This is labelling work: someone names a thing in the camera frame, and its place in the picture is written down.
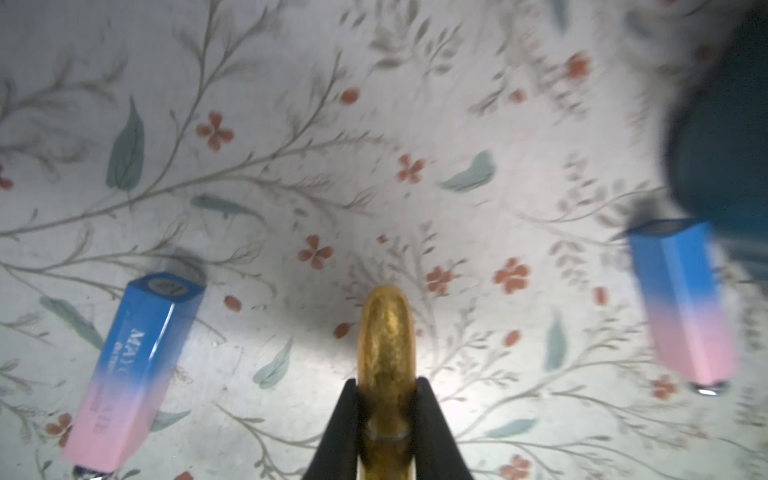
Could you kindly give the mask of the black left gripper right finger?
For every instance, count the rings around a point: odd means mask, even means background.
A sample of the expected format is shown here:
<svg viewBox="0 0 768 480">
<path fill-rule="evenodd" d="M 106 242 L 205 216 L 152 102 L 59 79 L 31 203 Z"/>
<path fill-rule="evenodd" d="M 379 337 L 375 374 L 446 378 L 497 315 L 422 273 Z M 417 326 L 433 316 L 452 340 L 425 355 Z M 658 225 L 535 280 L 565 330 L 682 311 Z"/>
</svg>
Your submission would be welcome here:
<svg viewBox="0 0 768 480">
<path fill-rule="evenodd" d="M 429 381 L 417 379 L 414 421 L 417 480 L 472 480 Z"/>
</svg>

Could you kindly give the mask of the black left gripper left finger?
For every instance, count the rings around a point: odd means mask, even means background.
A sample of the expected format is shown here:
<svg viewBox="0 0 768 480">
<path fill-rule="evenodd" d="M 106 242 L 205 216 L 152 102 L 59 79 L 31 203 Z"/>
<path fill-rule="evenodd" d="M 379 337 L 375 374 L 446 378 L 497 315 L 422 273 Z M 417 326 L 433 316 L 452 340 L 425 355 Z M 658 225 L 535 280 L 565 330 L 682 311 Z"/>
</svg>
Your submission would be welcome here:
<svg viewBox="0 0 768 480">
<path fill-rule="evenodd" d="M 345 382 L 303 480 L 355 480 L 358 468 L 360 400 L 355 379 Z"/>
</svg>

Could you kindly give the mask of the gold glitter lipstick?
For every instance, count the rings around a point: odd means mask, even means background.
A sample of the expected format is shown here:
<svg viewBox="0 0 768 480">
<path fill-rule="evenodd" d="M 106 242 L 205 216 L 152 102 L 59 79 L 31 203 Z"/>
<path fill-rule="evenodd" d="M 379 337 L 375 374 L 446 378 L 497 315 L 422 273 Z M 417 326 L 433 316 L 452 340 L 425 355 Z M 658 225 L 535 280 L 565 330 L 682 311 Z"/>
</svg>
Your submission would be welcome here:
<svg viewBox="0 0 768 480">
<path fill-rule="evenodd" d="M 411 477 L 415 331 L 405 294 L 387 285 L 363 304 L 357 384 L 361 402 L 362 479 Z"/>
</svg>

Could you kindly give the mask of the blue pink lipstick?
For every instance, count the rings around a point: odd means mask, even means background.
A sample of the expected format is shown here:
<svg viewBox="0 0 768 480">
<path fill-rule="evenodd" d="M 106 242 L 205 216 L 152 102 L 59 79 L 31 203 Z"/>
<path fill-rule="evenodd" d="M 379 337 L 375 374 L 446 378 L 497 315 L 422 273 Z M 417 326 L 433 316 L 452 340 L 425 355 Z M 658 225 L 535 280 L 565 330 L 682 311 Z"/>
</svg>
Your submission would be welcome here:
<svg viewBox="0 0 768 480">
<path fill-rule="evenodd" d="M 710 258 L 709 224 L 652 220 L 630 229 L 628 243 L 658 361 L 698 394 L 721 395 L 738 362 Z"/>
<path fill-rule="evenodd" d="M 106 479 L 144 443 L 205 287 L 168 272 L 129 282 L 63 456 L 76 479 Z"/>
</svg>

